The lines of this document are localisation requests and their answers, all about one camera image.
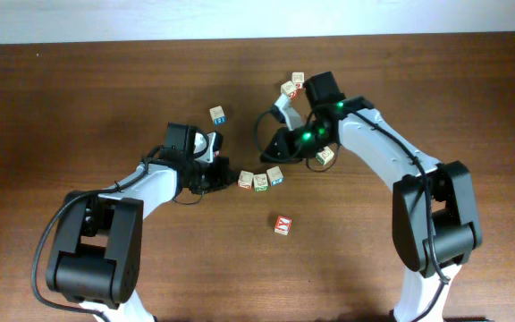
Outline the block with red X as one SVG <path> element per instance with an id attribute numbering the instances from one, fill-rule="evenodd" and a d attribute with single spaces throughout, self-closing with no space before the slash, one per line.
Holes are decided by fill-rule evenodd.
<path id="1" fill-rule="evenodd" d="M 291 230 L 292 220 L 289 217 L 278 216 L 274 225 L 274 231 L 287 236 Z"/>

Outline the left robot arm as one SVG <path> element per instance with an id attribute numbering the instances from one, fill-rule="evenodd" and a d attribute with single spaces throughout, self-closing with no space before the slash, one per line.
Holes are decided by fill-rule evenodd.
<path id="1" fill-rule="evenodd" d="M 238 174 L 221 157 L 222 144 L 218 131 L 169 123 L 165 143 L 143 156 L 132 174 L 105 189 L 67 194 L 42 233 L 31 272 L 38 275 L 41 252 L 51 239 L 46 285 L 67 302 L 45 299 L 33 281 L 36 299 L 98 321 L 156 320 L 136 290 L 144 220 L 183 190 L 204 197 L 235 183 Z"/>

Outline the block with green side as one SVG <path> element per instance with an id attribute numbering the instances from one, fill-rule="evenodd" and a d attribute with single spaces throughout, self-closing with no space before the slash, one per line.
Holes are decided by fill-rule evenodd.
<path id="1" fill-rule="evenodd" d="M 255 174 L 253 176 L 253 187 L 255 191 L 266 191 L 268 189 L 267 175 Z"/>

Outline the block with car picture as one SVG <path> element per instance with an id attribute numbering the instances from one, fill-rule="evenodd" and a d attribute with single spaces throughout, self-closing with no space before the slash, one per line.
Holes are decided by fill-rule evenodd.
<path id="1" fill-rule="evenodd" d="M 274 166 L 266 170 L 267 178 L 272 186 L 284 181 L 284 176 L 279 166 Z"/>

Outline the block with C red side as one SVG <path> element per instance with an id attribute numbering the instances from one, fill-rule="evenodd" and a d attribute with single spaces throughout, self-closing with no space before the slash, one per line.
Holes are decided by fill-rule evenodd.
<path id="1" fill-rule="evenodd" d="M 240 171 L 238 186 L 250 190 L 253 185 L 254 174 L 248 171 Z"/>

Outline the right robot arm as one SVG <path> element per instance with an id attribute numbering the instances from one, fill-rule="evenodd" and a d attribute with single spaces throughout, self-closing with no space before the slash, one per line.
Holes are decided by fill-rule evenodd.
<path id="1" fill-rule="evenodd" d="M 473 182 L 460 161 L 443 163 L 404 139 L 362 96 L 346 97 L 331 72 L 305 80 L 302 117 L 285 93 L 268 109 L 282 124 L 263 162 L 309 161 L 331 144 L 359 157 L 393 194 L 393 244 L 405 266 L 393 321 L 441 321 L 454 277 L 483 243 Z"/>

